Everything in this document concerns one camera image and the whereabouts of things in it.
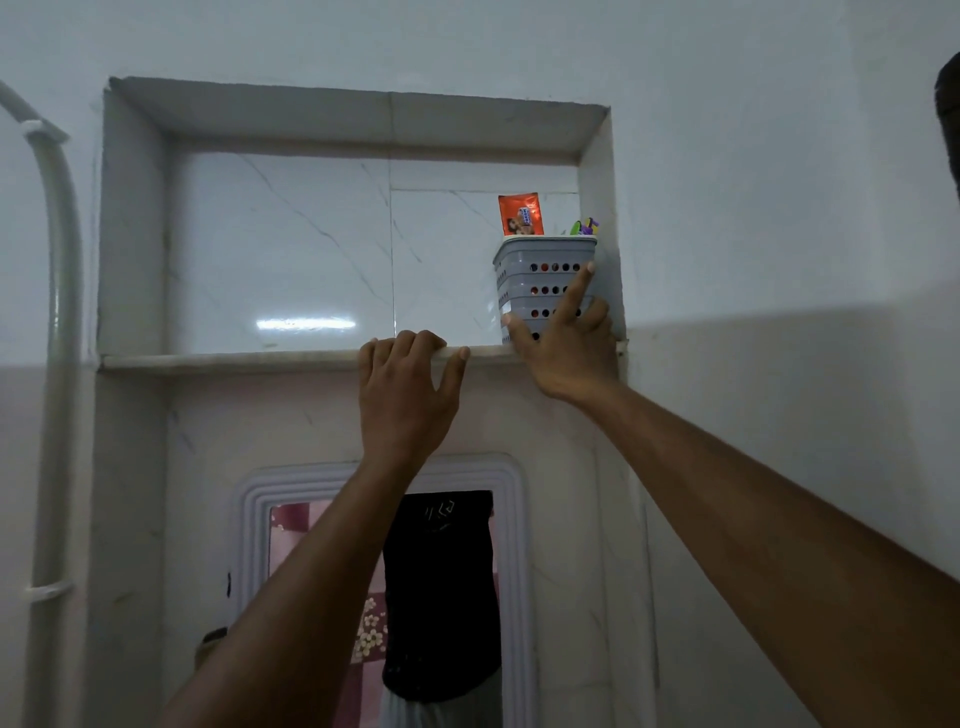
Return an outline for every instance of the black t-shirt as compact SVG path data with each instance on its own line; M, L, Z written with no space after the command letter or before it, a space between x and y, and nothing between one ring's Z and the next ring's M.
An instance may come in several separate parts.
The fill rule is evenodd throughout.
M500 667L490 491L404 496L383 547L383 684L405 700L464 695Z

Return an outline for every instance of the hand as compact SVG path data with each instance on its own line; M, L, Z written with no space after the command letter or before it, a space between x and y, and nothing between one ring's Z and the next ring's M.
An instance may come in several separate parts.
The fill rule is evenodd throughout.
M516 351L540 390L547 397L578 406L587 403L598 387L619 382L610 306L598 296L583 316L577 317L595 270L591 261L577 274L539 341L534 341L519 317L509 313L503 317Z
M413 477L444 441L460 407L460 385L470 349L446 362L439 389L430 378L430 358L446 342L431 331L401 331L396 339L373 339L358 354L360 430L364 460Z

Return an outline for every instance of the gray pants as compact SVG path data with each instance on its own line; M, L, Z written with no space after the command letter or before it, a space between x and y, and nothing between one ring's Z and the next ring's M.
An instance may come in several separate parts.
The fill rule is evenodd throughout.
M500 670L466 695L442 703L414 703L383 689L380 728L500 728Z

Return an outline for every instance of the shelf ledge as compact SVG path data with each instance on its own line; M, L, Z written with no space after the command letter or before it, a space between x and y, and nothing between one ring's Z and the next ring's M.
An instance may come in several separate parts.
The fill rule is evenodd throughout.
M439 350L434 364L442 364L457 347ZM616 345L619 355L627 342ZM510 345L470 347L470 366L519 364L520 357ZM331 352L239 352L156 354L151 356L106 355L100 371L148 376L264 375L293 372L352 372L357 368L356 350Z

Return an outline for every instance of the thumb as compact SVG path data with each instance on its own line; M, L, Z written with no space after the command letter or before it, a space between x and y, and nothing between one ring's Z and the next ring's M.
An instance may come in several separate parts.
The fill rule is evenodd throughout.
M464 372L467 370L467 360L469 358L469 347L461 347L446 360L444 378L440 380L438 391L448 402L460 401L460 385L464 382Z
M530 329L527 328L527 325L523 323L523 319L521 319L519 316L514 316L511 313L506 313L503 315L501 322L510 332L510 340L514 342L514 349L516 349L516 352L520 356L526 357L527 352L530 351L530 348L533 347L537 342L534 341L534 337L533 334L530 333Z

